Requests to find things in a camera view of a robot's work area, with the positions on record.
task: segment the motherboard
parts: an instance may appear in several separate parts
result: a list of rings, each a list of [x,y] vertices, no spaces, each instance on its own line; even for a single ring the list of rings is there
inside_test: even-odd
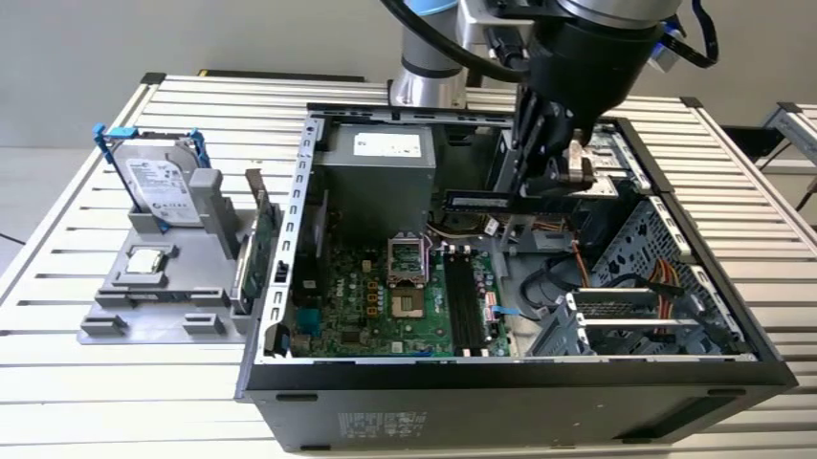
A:
[[[320,306],[296,310],[291,346],[296,357],[453,357],[471,352],[502,357],[509,354],[506,329],[499,315],[491,311],[499,304],[499,292],[487,254],[459,254],[457,258],[465,267],[453,268],[451,255],[423,245],[419,247],[425,253],[395,244],[393,256],[383,247],[340,245],[330,250]],[[419,271],[423,265],[423,282],[394,283],[390,264],[401,272]],[[458,270],[457,279],[453,273],[447,276],[447,268]],[[463,297],[471,297],[473,301],[463,305]],[[466,330],[474,342],[463,351],[458,344]]]

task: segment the ram slot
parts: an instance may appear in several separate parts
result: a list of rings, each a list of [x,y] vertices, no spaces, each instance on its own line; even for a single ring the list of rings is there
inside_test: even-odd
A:
[[[445,270],[454,349],[463,356],[477,356],[485,345],[485,337],[471,256],[465,253],[447,254]]]

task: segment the power supply label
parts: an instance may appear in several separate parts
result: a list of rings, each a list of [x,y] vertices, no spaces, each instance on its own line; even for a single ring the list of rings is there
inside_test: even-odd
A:
[[[127,165],[151,213],[170,225],[200,224],[179,166],[171,161],[140,158],[130,158]]]
[[[418,134],[386,134],[362,132],[355,136],[355,156],[387,156],[421,158],[421,136]]]
[[[425,411],[338,413],[340,436],[348,439],[415,438],[423,433]]]

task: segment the aluminum profile table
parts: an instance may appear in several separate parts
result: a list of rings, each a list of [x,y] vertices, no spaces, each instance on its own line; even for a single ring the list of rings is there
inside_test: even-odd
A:
[[[260,167],[284,199],[311,101],[386,104],[382,84],[168,76],[142,84],[114,125],[203,130],[223,190],[251,207]],[[511,110],[513,92],[470,106]],[[798,376],[800,387],[674,446],[429,451],[509,455],[784,459],[817,457],[817,241],[710,115],[678,98],[630,98],[631,120],[686,211]],[[240,345],[81,346],[75,332],[130,222],[128,195],[93,151],[0,278],[0,456],[276,457],[255,407],[232,402]],[[421,457],[423,453],[362,453]]]
[[[805,157],[817,164],[817,105],[781,102],[764,127],[777,129]]]

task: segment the green circuit board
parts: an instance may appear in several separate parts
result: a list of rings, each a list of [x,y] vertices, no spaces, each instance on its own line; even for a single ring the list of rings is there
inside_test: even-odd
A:
[[[292,340],[296,356],[454,356],[442,254],[434,252],[429,257],[429,281],[422,289],[390,289],[387,258],[385,248],[331,250],[319,333],[306,336],[296,330]],[[474,257],[473,267],[478,289],[478,276],[485,279],[493,275],[489,257]],[[495,285],[485,289],[498,295]],[[474,305],[481,313],[483,302],[481,297]],[[502,324],[498,330],[499,336],[485,346],[490,356],[509,354]]]

